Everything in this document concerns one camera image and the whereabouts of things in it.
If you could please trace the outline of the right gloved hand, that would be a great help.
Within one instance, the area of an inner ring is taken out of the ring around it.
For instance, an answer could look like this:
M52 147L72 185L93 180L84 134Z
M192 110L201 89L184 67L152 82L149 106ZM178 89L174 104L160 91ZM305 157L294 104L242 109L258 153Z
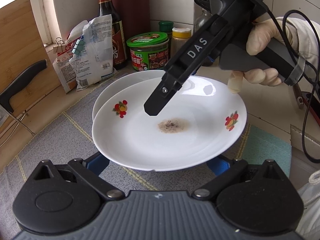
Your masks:
M299 48L298 29L291 23L288 23L285 25L284 33L287 35L291 47L297 52ZM272 20L265 20L264 22L258 23L248 37L246 44L248 54L251 56L257 55L257 53L267 47L272 38L276 38L281 43L284 43L279 30ZM266 70L256 68L247 72L232 71L227 84L230 92L234 94L239 93L242 88L243 79L246 79L251 84L270 87L281 84L278 71L274 68L268 68Z

